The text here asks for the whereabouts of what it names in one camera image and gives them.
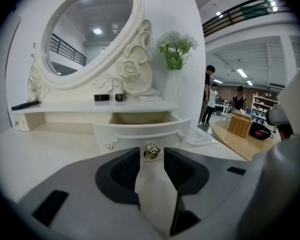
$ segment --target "man in black shirt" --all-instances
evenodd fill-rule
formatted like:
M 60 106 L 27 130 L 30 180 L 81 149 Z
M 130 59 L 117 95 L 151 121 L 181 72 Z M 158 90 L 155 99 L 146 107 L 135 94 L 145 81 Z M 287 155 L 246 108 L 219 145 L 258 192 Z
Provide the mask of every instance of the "man in black shirt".
M 203 94 L 203 101 L 202 101 L 202 107 L 201 107 L 201 113 L 199 118 L 199 125 L 202 125 L 202 118 L 204 117 L 204 114 L 206 112 L 209 96 L 210 96 L 210 76 L 216 72 L 216 69 L 214 66 L 208 65 L 205 69 L 205 81 L 204 81 L 204 94 Z

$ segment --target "drawer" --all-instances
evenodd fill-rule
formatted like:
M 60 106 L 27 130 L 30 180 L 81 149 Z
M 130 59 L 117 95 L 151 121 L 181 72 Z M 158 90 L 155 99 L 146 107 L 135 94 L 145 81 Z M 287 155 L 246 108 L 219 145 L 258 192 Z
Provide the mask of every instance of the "drawer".
M 30 132 L 46 123 L 44 113 L 14 115 L 14 126 L 21 132 Z
M 128 148 L 140 148 L 141 163 L 163 158 L 165 147 L 181 147 L 186 141 L 191 119 L 179 119 L 169 112 L 114 113 L 107 124 L 94 124 L 93 130 L 101 154 Z M 144 156 L 146 146 L 159 150 L 156 158 Z

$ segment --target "black railing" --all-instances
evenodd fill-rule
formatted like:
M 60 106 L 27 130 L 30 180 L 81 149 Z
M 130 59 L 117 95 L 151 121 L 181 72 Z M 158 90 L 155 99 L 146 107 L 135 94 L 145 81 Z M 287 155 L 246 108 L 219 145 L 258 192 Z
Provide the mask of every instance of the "black railing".
M 86 65 L 87 57 L 82 53 L 78 52 L 75 48 L 73 48 L 70 44 L 63 41 L 56 34 L 52 33 L 52 37 L 50 40 L 49 49 L 57 54 L 60 54 L 80 65 Z
M 274 1 L 277 11 L 274 11 L 269 0 L 249 0 L 238 4 L 205 22 L 202 25 L 204 36 L 207 37 L 218 30 L 253 18 L 275 13 L 292 13 L 285 0 Z

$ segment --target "table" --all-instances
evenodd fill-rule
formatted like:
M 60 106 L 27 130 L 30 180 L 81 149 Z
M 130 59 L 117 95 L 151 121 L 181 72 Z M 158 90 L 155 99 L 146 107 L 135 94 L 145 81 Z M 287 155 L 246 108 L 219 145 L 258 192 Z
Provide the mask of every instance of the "table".
M 10 128 L 0 134 L 0 190 L 5 197 L 18 202 L 62 167 L 101 155 L 92 124 L 77 124 L 75 131 L 70 127 L 66 123 L 45 123 L 28 132 Z M 244 161 L 219 142 L 204 146 L 185 142 L 182 148 L 210 157 Z M 143 216 L 168 237 L 178 195 L 163 159 L 140 164 L 135 191 Z
M 228 105 L 220 105 L 220 104 L 215 104 L 217 107 L 222 107 L 223 108 L 223 111 L 222 113 L 225 113 L 226 112 L 226 108 L 229 108 Z
M 258 152 L 268 151 L 278 141 L 274 138 L 259 140 L 251 135 L 243 138 L 237 134 L 228 131 L 230 121 L 217 121 L 212 125 L 213 136 L 221 143 L 232 149 L 244 159 L 251 161 Z

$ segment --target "small black box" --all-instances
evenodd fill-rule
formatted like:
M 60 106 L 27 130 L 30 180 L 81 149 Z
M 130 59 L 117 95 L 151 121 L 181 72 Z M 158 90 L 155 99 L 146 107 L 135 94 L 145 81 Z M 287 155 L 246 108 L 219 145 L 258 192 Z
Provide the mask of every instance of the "small black box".
M 104 101 L 108 101 L 109 99 L 110 99 L 109 94 L 95 94 L 94 95 L 95 102 L 104 102 Z
M 117 102 L 123 102 L 125 100 L 125 98 L 126 98 L 126 94 L 125 93 L 117 93 L 115 95 L 115 100 Z

